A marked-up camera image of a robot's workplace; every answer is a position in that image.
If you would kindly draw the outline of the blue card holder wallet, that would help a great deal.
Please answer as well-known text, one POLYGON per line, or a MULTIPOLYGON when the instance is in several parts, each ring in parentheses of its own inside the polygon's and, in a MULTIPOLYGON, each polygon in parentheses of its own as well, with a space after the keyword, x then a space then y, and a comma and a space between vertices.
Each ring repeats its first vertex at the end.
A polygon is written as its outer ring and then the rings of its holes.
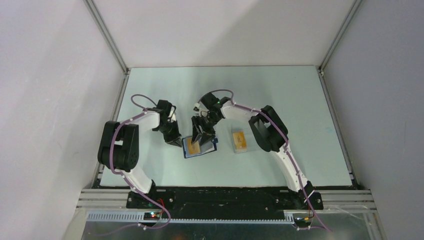
POLYGON ((208 153, 217 151, 218 139, 217 138, 213 138, 211 141, 207 142, 203 146, 200 146, 200 150, 201 150, 201 153, 200 154, 197 154, 197 155, 194 155, 194 156, 187 156, 186 138, 189 138, 189 137, 185 137, 185 138, 182 139, 182 143, 183 143, 183 146, 182 146, 182 148, 183 148, 183 156, 184 156, 185 159, 193 158, 193 157, 199 157, 199 156, 202 156, 202 155, 205 155, 205 154, 208 154, 208 153))

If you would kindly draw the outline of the orange credit card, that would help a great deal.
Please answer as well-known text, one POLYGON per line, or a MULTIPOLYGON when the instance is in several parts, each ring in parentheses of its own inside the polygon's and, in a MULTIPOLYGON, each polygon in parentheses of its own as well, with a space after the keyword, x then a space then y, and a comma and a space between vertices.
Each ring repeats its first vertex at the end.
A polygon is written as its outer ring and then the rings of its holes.
POLYGON ((200 145, 198 142, 192 143, 192 137, 186 138, 186 155, 188 157, 199 155, 201 153, 200 145))

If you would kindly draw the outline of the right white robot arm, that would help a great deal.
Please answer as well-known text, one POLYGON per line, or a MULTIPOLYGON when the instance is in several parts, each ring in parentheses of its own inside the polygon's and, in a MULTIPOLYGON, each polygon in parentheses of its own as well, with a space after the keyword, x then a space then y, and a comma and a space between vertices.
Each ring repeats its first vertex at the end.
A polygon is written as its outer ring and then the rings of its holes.
POLYGON ((315 188, 295 160, 289 143, 288 129, 272 106, 254 109, 235 103, 232 97, 219 99, 210 91, 194 104, 193 110, 193 144, 203 146, 215 138, 214 127, 221 120, 248 123, 257 145, 275 156, 287 187, 293 191, 290 196, 291 204, 297 209, 304 209, 310 204, 315 188))

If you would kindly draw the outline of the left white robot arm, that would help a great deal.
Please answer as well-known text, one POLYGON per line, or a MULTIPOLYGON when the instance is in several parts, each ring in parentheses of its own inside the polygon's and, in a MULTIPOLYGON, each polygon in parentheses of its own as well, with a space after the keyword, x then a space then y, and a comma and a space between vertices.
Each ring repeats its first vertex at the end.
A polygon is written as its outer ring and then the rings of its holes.
POLYGON ((176 111, 177 107, 171 102, 159 100, 155 107, 144 108, 127 120, 104 124, 97 160, 113 174, 121 176, 132 191, 140 193, 138 201, 145 208, 156 206, 158 194, 151 190, 155 186, 154 181, 137 166, 140 134, 160 132, 166 144, 181 148, 183 142, 176 111))

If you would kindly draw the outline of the orange card stack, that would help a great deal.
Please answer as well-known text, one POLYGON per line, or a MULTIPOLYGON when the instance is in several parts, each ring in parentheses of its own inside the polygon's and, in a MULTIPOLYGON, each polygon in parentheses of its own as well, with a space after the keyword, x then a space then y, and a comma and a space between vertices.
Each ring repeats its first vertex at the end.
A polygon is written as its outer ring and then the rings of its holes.
POLYGON ((247 142, 243 131, 233 132, 232 137, 235 150, 244 151, 247 149, 247 142))

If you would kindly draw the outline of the clear plastic card tray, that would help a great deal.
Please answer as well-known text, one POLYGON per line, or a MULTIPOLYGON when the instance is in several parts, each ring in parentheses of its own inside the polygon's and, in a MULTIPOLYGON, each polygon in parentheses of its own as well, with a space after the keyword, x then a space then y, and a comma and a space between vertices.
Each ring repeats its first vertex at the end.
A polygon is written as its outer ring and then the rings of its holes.
POLYGON ((232 125, 230 128, 230 139, 236 154, 256 152, 262 149, 257 144, 253 132, 249 126, 232 125))

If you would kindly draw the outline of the left controller board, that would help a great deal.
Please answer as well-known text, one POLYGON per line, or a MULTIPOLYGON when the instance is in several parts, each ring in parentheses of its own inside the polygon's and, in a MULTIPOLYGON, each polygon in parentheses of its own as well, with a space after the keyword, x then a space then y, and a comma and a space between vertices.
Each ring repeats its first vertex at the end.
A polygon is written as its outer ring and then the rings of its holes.
POLYGON ((143 215, 144 221, 159 221, 162 217, 162 212, 149 211, 143 215))

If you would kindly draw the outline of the controller board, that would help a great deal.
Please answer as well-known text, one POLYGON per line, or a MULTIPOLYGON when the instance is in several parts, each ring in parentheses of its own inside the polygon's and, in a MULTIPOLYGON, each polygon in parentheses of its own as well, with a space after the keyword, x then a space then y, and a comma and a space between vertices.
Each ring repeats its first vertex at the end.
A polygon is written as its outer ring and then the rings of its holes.
POLYGON ((295 223, 308 223, 311 222, 314 219, 313 216, 307 216, 307 217, 296 217, 294 219, 295 223))
POLYGON ((149 211, 143 215, 144 221, 159 221, 162 217, 162 212, 149 211))

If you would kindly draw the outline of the right controller board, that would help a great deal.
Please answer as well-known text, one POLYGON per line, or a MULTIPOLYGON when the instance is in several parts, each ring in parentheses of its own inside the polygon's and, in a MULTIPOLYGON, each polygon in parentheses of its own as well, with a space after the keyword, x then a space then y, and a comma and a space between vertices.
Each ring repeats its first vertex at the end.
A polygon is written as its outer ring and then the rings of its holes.
POLYGON ((295 223, 308 223, 311 222, 314 219, 313 216, 307 216, 307 217, 296 217, 294 219, 295 223))

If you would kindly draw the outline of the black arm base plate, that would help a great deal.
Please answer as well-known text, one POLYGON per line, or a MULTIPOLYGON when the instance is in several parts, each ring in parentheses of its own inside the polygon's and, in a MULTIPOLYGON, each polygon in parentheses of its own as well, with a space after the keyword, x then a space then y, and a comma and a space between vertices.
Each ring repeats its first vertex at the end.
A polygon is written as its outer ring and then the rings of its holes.
POLYGON ((126 208, 165 207, 172 219, 277 220, 285 210, 309 210, 310 206, 287 187, 183 187, 157 186, 147 196, 156 206, 133 191, 126 208))

